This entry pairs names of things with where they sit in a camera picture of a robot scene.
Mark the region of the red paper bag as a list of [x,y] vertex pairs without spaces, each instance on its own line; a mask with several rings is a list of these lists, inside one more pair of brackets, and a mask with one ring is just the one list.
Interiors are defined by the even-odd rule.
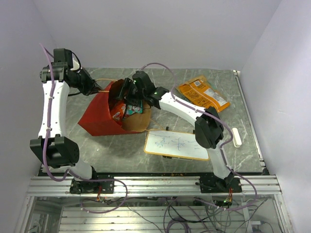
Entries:
[[142,112],[129,109],[124,100],[117,100],[117,92],[124,80],[113,80],[95,95],[78,125],[91,136],[135,134],[148,131],[151,123],[151,107],[142,102]]

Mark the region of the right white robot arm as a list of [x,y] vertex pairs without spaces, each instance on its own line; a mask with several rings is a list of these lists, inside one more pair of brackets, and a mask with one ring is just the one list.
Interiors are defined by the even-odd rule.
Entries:
[[173,113],[194,126],[195,140],[207,150],[211,160],[216,176],[215,188],[225,192],[231,187],[234,173],[223,150],[227,143],[224,141],[224,128],[227,126],[215,108],[199,107],[176,97],[164,87],[156,87],[144,71],[136,71],[131,79],[125,78],[116,99],[131,105],[145,101],[149,106]]

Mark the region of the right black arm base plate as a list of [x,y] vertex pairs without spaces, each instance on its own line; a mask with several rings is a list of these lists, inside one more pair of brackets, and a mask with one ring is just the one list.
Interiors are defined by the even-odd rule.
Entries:
[[233,193],[242,192],[242,185],[238,178],[226,183],[214,176],[201,176],[195,184],[200,187],[201,193],[229,193],[230,190]]

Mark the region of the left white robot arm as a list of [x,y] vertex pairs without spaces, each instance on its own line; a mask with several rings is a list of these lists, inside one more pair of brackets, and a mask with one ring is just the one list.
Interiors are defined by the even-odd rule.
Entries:
[[67,136],[66,108],[71,88],[84,96],[97,94],[102,88],[71,50],[54,49],[52,57],[40,72],[43,117],[37,138],[30,141],[30,149],[52,180],[61,182],[70,174],[82,181],[85,191],[93,193],[99,188],[99,180],[95,169],[80,158],[77,143]]

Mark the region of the orange striped snack packet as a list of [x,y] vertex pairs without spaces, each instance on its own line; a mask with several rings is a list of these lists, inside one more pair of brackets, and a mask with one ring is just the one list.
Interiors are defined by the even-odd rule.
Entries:
[[214,107],[218,113],[230,106],[230,102],[211,86],[204,75],[179,85],[177,90],[192,104],[204,108]]

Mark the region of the teal Fox's candy packet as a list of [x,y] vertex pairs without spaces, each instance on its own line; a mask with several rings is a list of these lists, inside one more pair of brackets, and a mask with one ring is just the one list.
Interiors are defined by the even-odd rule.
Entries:
[[139,103],[138,105],[127,104],[123,118],[128,118],[129,116],[131,116],[133,114],[142,114],[142,113],[143,113],[142,103]]

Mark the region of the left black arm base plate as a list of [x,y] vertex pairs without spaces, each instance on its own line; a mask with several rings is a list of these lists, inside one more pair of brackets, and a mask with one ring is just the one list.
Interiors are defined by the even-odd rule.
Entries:
[[86,182],[72,179],[69,193],[70,194],[112,194],[114,191],[114,182]]

